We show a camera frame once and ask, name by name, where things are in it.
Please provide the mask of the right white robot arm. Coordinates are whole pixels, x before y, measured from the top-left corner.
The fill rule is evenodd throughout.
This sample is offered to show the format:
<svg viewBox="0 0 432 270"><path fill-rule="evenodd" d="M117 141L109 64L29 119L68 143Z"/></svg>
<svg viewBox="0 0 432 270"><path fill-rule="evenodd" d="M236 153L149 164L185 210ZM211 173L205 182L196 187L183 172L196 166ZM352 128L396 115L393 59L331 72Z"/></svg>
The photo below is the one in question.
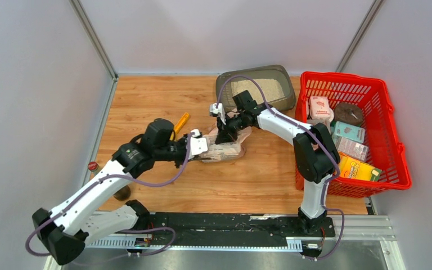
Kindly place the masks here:
<svg viewBox="0 0 432 270"><path fill-rule="evenodd" d="M210 105L210 115L217 118L216 143L233 142L239 131L256 127L292 145L296 168L304 181L298 227L307 236L315 234L321 228L320 219L327 214L328 183L339 173L340 155L328 127L289 118L269 104L258 104L248 91L237 94L233 100L236 104L234 116L228 116L221 103Z"/></svg>

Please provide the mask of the yellow plastic scoop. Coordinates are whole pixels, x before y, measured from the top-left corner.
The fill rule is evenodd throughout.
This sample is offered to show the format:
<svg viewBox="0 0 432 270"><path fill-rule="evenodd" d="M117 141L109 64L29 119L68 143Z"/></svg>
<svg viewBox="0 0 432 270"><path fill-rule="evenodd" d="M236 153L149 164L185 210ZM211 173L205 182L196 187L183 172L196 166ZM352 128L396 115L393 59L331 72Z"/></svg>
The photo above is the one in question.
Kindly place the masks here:
<svg viewBox="0 0 432 270"><path fill-rule="evenodd" d="M190 118L190 115L189 115L189 113L184 113L182 116L181 116L181 118L179 119L179 121L176 123L176 125L174 126L174 129L173 129L173 133L172 133L172 135L171 135L171 137L170 137L170 139L171 140L175 140L176 139L176 136L177 136L177 134L181 131L181 129L185 126L185 124L188 122L188 120L189 120L189 118Z"/></svg>

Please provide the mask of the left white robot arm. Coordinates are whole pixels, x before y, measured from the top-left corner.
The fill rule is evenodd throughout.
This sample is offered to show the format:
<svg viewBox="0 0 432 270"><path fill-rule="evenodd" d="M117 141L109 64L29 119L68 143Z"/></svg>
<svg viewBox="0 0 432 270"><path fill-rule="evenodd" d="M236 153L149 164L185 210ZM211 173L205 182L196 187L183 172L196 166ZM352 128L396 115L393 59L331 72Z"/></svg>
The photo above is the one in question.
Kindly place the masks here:
<svg viewBox="0 0 432 270"><path fill-rule="evenodd" d="M53 257L63 266L74 261L87 245L120 231L151 233L150 213L136 200L126 202L117 210L95 215L95 211L116 192L130 183L147 187L163 187L173 183L190 160L207 152L208 142L198 129L175 141L174 125L166 119L155 119L143 134L121 145L104 167L80 190L51 210L38 209L32 220L35 230L25 243L37 236ZM148 183L139 176L152 169L157 161L173 161L178 173L163 183Z"/></svg>

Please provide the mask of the pink cat litter bag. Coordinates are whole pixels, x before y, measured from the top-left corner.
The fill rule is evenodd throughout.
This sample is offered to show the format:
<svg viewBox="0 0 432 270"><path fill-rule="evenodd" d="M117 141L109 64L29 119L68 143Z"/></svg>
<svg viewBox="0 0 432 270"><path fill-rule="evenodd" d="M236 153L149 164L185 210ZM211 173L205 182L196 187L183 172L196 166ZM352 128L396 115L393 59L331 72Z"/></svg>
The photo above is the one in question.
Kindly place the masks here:
<svg viewBox="0 0 432 270"><path fill-rule="evenodd" d="M226 113L226 116L230 118L240 114L235 110ZM211 126L209 133L203 135L208 142L208 151L200 155L201 161L204 163L216 163L221 161L228 161L238 159L245 154L245 148L242 145L244 140L251 135L251 127L247 127L238 132L238 139L236 142L222 143L220 145L215 144L217 136L217 122Z"/></svg>

